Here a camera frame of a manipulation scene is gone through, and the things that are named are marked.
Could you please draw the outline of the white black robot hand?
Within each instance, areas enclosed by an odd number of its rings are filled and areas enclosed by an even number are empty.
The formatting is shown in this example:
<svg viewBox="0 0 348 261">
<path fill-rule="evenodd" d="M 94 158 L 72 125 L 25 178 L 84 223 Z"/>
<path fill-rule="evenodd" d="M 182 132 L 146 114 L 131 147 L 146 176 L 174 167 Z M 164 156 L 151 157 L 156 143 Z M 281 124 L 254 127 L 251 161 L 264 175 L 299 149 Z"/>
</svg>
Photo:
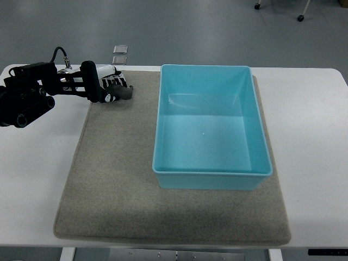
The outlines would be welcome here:
<svg viewBox="0 0 348 261">
<path fill-rule="evenodd" d="M 80 71 L 88 99 L 94 103 L 121 100 L 107 93 L 106 88 L 111 84 L 130 86 L 127 85 L 123 73 L 114 65 L 96 65 L 92 61 L 84 61 L 80 66 Z"/>
</svg>

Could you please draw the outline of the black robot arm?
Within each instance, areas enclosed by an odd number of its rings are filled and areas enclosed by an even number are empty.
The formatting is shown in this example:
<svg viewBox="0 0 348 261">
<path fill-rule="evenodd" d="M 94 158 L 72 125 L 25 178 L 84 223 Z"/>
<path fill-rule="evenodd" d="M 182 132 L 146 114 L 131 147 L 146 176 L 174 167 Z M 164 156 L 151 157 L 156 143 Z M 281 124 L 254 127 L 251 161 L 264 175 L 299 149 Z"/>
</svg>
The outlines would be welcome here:
<svg viewBox="0 0 348 261">
<path fill-rule="evenodd" d="M 1 126 L 24 128 L 55 106 L 54 95 L 76 95 L 90 98 L 90 88 L 77 78 L 84 73 L 61 73 L 54 61 L 62 51 L 67 69 L 70 61 L 62 47 L 56 47 L 49 62 L 40 62 L 9 69 L 10 76 L 1 86 Z"/>
</svg>

